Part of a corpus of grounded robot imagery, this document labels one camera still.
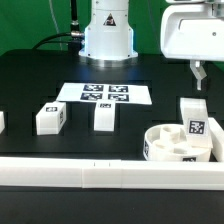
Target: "white plastic part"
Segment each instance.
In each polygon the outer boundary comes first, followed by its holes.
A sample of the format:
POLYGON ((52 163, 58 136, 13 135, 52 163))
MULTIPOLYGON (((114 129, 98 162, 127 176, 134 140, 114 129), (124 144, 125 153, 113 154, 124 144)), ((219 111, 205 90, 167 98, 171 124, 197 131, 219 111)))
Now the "white plastic part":
POLYGON ((163 125, 160 130, 160 139, 173 144, 180 141, 180 127, 172 125, 163 125))
POLYGON ((170 4, 191 4, 191 3, 200 3, 205 0, 166 0, 170 4))
POLYGON ((95 131, 114 131, 115 100, 97 100, 94 115, 95 131))
POLYGON ((4 113, 0 111, 0 134, 5 129, 4 113))
POLYGON ((66 121, 66 103, 46 103, 36 116, 37 135, 58 134, 66 121))
POLYGON ((208 118, 211 128, 212 153, 218 162, 224 162, 224 131, 214 118, 208 118))
POLYGON ((223 177, 214 162, 0 157, 1 186, 224 190, 223 177))
POLYGON ((148 161, 208 162, 210 154, 211 148, 192 147, 188 144, 183 125, 157 125, 145 133, 143 155, 148 161), (164 127, 169 127, 170 130, 179 129, 179 141, 162 141, 160 133, 164 127))
POLYGON ((193 147, 212 148, 205 100, 181 98, 180 109, 188 144, 193 147))
POLYGON ((206 77, 201 61, 190 60, 190 68, 197 79, 197 89, 201 90, 201 80, 206 77))
POLYGON ((92 18, 85 29, 80 56, 121 61, 138 54, 133 50, 133 30, 128 25, 128 0, 92 0, 92 18))
POLYGON ((121 188, 121 161, 95 160, 82 169, 83 188, 121 188))
POLYGON ((167 58, 224 61, 224 21, 211 4, 169 6, 162 18, 161 50, 167 58))

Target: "green background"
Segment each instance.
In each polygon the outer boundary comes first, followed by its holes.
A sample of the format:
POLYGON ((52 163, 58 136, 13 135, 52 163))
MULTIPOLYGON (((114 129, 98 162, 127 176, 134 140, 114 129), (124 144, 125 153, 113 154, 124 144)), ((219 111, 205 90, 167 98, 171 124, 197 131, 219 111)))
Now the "green background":
MULTIPOLYGON (((135 31, 135 50, 160 53, 160 23, 165 0, 130 0, 129 24, 135 31)), ((52 0, 60 32, 69 32, 70 0, 52 0)), ((81 30, 90 21, 91 0, 77 0, 81 30)), ((0 55, 12 49, 31 49, 45 37, 56 34, 48 0, 0 0, 0 55)), ((48 44, 41 49, 58 49, 48 44)))

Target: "white border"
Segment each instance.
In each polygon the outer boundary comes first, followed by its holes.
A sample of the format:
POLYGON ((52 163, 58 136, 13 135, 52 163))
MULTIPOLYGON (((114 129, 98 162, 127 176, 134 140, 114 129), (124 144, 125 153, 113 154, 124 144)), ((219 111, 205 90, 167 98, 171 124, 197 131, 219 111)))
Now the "white border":
POLYGON ((224 190, 224 165, 0 157, 0 185, 224 190))

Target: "black and white pattern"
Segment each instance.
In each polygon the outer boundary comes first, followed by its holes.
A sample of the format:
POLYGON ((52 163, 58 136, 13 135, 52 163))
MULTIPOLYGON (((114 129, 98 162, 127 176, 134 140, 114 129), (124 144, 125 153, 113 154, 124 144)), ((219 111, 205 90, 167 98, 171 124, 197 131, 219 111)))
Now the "black and white pattern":
POLYGON ((122 101, 122 102, 129 102, 129 95, 127 95, 127 94, 108 94, 108 99, 122 101))
POLYGON ((110 103, 101 103, 100 108, 111 108, 111 104, 110 103))
POLYGON ((102 99, 102 93, 82 93, 80 100, 96 101, 102 99))
POLYGON ((103 85, 85 85, 83 91, 102 92, 103 85))
POLYGON ((57 107, 46 107, 46 112, 56 112, 58 111, 57 107))
POLYGON ((196 157, 183 158, 183 162, 196 162, 196 157))
POLYGON ((63 111, 60 113, 60 124, 62 124, 62 122, 63 122, 63 111))
POLYGON ((109 86, 109 92, 128 93, 128 86, 109 86))
POLYGON ((190 134, 200 134, 200 135, 205 134, 205 122, 190 120, 189 133, 190 134))
POLYGON ((147 157, 149 156, 149 145, 146 141, 144 143, 144 153, 147 157))

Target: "white paper sheet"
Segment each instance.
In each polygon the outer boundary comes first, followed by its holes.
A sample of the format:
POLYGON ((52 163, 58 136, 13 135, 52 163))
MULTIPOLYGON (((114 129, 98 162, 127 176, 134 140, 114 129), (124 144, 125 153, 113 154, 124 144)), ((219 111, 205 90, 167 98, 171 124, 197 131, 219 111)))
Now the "white paper sheet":
POLYGON ((114 99, 117 103, 152 104, 147 86, 93 83, 65 83, 56 100, 96 102, 98 99, 114 99))

